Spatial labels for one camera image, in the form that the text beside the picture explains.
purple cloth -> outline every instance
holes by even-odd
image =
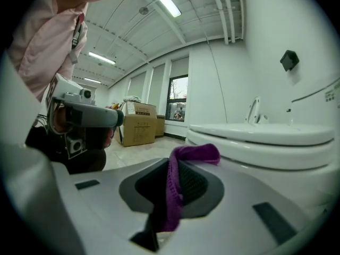
[[[179,160],[196,160],[217,165],[220,161],[220,154],[211,143],[203,146],[177,147],[172,151],[166,183],[166,220],[161,229],[162,232],[176,230],[181,219],[183,196],[179,179]]]

tiled floor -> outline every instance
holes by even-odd
[[[184,145],[184,141],[168,137],[157,138],[155,143],[135,147],[123,147],[115,139],[106,148],[106,166],[104,170],[121,168],[155,158],[168,158],[171,151]]]

electrical cable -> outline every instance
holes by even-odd
[[[223,90],[222,90],[222,84],[221,84],[221,80],[220,80],[220,78],[219,78],[218,68],[217,68],[217,65],[216,65],[216,60],[215,60],[215,57],[214,57],[213,49],[211,48],[211,45],[210,45],[210,42],[209,42],[207,33],[206,33],[206,31],[204,30],[204,28],[203,28],[203,22],[202,22],[200,16],[198,16],[198,13],[197,13],[195,7],[193,6],[192,1],[189,0],[189,2],[190,2],[190,4],[191,4],[193,10],[195,11],[195,14],[196,14],[198,20],[199,20],[200,23],[201,23],[200,28],[202,29],[202,31],[203,31],[203,33],[204,33],[204,35],[205,35],[205,37],[206,37],[206,40],[207,40],[207,43],[208,43],[208,46],[209,46],[209,49],[210,49],[210,52],[211,52],[211,55],[212,55],[212,60],[214,61],[214,65],[215,65],[215,69],[216,69],[216,73],[217,73],[217,77],[218,77],[218,83],[219,83],[219,87],[220,87],[221,93],[222,93],[222,100],[223,100],[223,106],[224,106],[225,121],[226,121],[226,123],[228,123],[227,109],[226,109],[226,106],[225,106],[225,100],[224,100],[224,94],[223,94]]]

